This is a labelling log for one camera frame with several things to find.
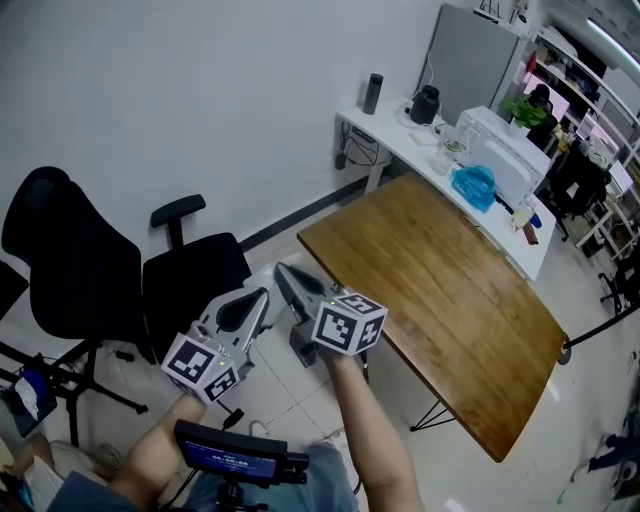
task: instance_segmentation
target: black thermos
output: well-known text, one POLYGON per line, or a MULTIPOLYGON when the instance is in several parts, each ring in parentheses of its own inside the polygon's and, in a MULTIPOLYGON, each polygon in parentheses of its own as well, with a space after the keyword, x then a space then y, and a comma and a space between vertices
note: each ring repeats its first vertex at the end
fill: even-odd
POLYGON ((384 80, 382 75, 371 73, 367 94, 364 97, 364 105, 362 105, 362 111, 365 114, 373 115, 375 113, 378 98, 380 97, 380 89, 382 89, 382 80, 384 80))
POLYGON ((409 117, 417 124, 431 124, 440 108, 440 91, 425 85, 413 101, 409 117))

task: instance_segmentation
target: baseboard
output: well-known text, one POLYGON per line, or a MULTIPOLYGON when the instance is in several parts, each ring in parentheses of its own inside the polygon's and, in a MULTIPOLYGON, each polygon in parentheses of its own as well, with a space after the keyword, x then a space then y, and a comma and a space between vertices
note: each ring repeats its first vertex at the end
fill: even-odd
POLYGON ((352 194, 355 194, 358 190, 364 190, 367 185, 368 176, 360 178, 348 185, 331 192, 330 194, 321 197, 317 201, 314 201, 303 208, 293 212, 290 215, 274 222, 273 224, 261 229, 257 233, 254 233, 248 238, 245 238, 240 242, 240 248, 243 252, 250 251, 254 247, 266 242, 270 238, 282 233, 285 229, 289 229, 291 226, 295 226, 298 222, 302 222, 307 217, 315 215, 319 211, 324 210, 327 206, 331 206, 333 203, 337 203, 352 194))

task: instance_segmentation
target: blue plastic bag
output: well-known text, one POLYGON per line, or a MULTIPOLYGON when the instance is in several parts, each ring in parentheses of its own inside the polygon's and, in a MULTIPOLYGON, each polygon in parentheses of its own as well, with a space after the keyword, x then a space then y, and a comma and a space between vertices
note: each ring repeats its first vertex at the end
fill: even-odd
POLYGON ((495 201, 496 182, 493 172, 481 165, 453 171, 452 185, 471 206, 482 213, 487 213, 495 201))

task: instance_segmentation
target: black kettle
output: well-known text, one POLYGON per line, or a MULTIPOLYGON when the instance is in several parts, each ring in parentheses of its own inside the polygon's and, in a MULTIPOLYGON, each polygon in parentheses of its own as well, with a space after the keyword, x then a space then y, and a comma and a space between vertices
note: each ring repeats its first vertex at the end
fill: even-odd
POLYGON ((431 124, 440 108, 440 91, 425 85, 413 100, 409 117, 417 124, 431 124))

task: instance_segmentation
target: tripod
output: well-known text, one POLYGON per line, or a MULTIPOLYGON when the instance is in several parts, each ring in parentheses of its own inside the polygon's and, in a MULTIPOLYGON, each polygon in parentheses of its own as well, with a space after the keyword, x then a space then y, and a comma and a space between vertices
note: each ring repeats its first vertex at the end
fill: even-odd
POLYGON ((244 505, 243 502, 244 490, 238 485, 238 482, 225 480, 224 483, 218 487, 218 495, 216 499, 218 512, 234 512, 235 510, 254 512, 257 510, 269 510, 268 505, 265 503, 244 505))
MULTIPOLYGON (((96 353, 99 346, 100 342, 87 339, 64 354, 60 359, 57 359, 53 364, 45 364, 40 358, 28 356, 24 352, 20 352, 19 350, 0 342, 0 354, 13 359, 18 363, 22 363, 25 366, 33 368, 34 370, 38 370, 45 378, 47 378, 48 384, 51 385, 53 390, 53 394, 66 400, 67 412, 69 413, 70 440, 71 444, 76 448, 78 447, 78 397, 87 389, 101 393, 112 400, 120 402, 127 407, 131 407, 138 414, 143 414, 149 410, 146 405, 137 404, 101 386, 95 381, 93 373, 96 365, 96 353), (60 368, 60 365, 72 363, 84 354, 88 354, 88 360, 82 374, 72 373, 60 368), (71 390, 67 389, 62 385, 66 382, 75 382, 77 383, 77 386, 71 390)), ((0 378, 12 383, 20 380, 20 377, 15 373, 8 372, 1 368, 0 378)))

